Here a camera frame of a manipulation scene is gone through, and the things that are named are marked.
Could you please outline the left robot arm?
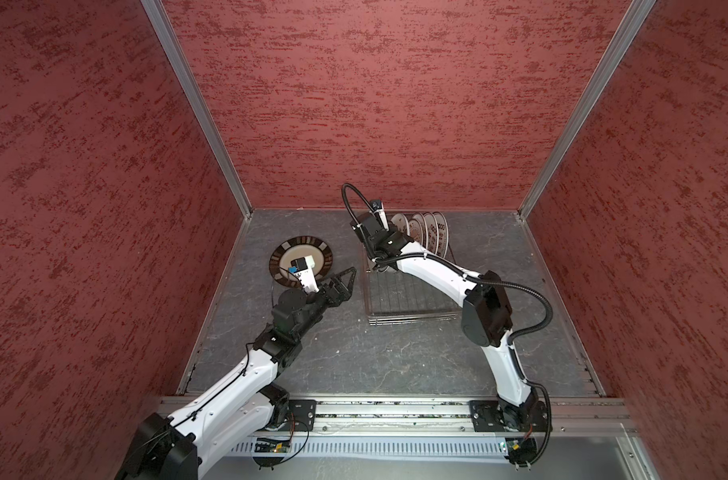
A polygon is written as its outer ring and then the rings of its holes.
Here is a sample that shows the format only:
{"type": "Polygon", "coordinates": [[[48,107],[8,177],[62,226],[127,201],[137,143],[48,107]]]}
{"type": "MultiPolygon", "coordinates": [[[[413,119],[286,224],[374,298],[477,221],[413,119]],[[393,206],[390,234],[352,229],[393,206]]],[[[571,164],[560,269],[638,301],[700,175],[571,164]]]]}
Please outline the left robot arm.
{"type": "Polygon", "coordinates": [[[240,363],[169,416],[147,417],[117,478],[201,479],[248,436],[288,423],[290,394],[276,381],[301,353],[303,336],[328,309],[351,299],[357,270],[348,268],[324,283],[310,270],[293,273],[300,287],[279,296],[272,322],[247,343],[240,363]]]}

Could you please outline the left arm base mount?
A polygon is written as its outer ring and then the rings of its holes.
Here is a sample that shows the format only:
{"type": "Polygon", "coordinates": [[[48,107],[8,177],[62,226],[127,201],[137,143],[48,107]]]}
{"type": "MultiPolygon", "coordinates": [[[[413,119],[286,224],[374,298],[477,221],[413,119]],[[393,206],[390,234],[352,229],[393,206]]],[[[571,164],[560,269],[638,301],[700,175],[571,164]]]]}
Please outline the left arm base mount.
{"type": "Polygon", "coordinates": [[[269,432],[291,432],[294,427],[305,425],[313,430],[317,406],[318,401],[315,399],[280,400],[274,406],[264,429],[269,432]]]}

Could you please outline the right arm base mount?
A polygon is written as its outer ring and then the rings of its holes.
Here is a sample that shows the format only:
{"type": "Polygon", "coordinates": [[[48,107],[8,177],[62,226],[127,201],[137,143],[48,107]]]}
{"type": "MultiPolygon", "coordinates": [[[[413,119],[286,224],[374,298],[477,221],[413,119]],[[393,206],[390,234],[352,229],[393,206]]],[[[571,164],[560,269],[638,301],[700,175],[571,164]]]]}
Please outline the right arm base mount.
{"type": "Polygon", "coordinates": [[[475,432],[545,433],[551,430],[550,415],[540,400],[519,406],[505,401],[471,400],[469,410],[475,432]]]}

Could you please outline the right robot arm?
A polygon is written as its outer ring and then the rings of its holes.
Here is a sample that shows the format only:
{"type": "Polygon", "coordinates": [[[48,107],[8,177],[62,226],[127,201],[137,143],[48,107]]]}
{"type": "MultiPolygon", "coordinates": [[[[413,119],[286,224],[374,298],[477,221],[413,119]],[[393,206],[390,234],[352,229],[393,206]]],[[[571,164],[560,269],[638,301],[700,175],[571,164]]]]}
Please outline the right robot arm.
{"type": "Polygon", "coordinates": [[[524,374],[515,340],[550,325],[554,311],[547,298],[525,285],[506,282],[492,271],[484,274],[470,271],[433,254],[395,226],[385,223],[377,213],[352,214],[351,218],[351,228],[375,266],[412,275],[461,308],[461,330],[482,348],[496,382],[498,421],[510,431],[533,427],[547,390],[524,374]],[[515,330],[507,295],[509,289],[538,300],[544,308],[544,318],[515,330]]]}

